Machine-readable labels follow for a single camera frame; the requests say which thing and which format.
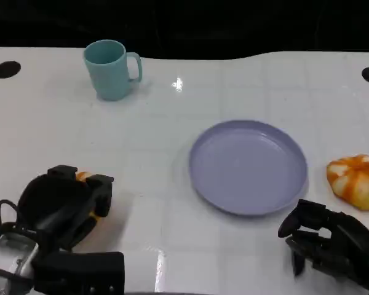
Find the mug handle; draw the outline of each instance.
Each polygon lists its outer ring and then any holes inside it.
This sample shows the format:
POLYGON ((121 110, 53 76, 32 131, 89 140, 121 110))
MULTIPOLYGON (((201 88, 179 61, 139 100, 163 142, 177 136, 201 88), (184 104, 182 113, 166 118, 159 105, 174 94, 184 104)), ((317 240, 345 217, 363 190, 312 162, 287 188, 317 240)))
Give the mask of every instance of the mug handle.
POLYGON ((135 52, 127 52, 128 57, 134 57, 138 65, 138 78, 130 78, 130 82, 141 82, 142 80, 142 64, 140 56, 135 52))

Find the pumpkin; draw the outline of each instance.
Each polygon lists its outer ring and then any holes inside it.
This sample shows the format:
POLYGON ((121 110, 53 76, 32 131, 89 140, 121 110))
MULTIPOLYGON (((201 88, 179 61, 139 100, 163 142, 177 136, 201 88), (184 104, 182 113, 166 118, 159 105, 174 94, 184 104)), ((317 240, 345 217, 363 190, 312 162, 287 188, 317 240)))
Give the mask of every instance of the pumpkin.
POLYGON ((337 197, 360 210, 369 210, 369 155, 330 162, 327 179, 337 197))
POLYGON ((86 178, 88 178, 89 176, 92 176, 93 174, 89 173, 89 172, 78 172, 76 173, 76 180, 79 181, 86 181, 86 178))

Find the plate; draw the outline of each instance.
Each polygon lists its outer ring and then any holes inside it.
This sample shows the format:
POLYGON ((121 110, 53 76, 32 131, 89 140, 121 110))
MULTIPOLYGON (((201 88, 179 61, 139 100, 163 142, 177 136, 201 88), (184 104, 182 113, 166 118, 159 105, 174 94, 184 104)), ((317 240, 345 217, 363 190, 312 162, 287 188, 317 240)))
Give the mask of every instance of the plate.
POLYGON ((189 157, 193 188, 219 209, 259 216, 283 209, 308 188, 308 166, 297 143, 283 131, 253 120, 234 120, 206 130, 189 157))

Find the grid pattern on table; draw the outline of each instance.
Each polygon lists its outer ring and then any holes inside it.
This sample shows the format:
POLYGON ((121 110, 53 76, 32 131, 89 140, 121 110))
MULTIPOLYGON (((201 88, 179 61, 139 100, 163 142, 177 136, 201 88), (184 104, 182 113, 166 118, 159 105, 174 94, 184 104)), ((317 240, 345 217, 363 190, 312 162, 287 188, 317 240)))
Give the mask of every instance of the grid pattern on table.
POLYGON ((22 70, 0 80, 0 199, 16 201, 59 163, 114 176, 110 217, 78 250, 123 251, 127 291, 362 293, 310 270, 294 282, 277 238, 287 212, 238 219, 216 211, 192 191, 187 160, 197 135, 222 120, 273 124, 303 148, 307 198, 369 227, 369 213, 335 199, 325 179, 331 159, 369 153, 369 83, 361 77, 369 53, 143 59, 143 82, 118 103, 96 99, 81 49, 0 49, 5 60, 22 70))

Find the black background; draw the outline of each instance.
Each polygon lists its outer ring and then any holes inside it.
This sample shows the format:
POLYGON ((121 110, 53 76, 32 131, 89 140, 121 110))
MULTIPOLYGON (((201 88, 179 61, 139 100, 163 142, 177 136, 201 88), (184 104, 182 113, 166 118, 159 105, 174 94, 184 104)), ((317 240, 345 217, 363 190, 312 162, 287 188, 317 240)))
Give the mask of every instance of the black background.
POLYGON ((0 45, 85 47, 98 39, 151 58, 369 51, 369 0, 0 0, 0 45))

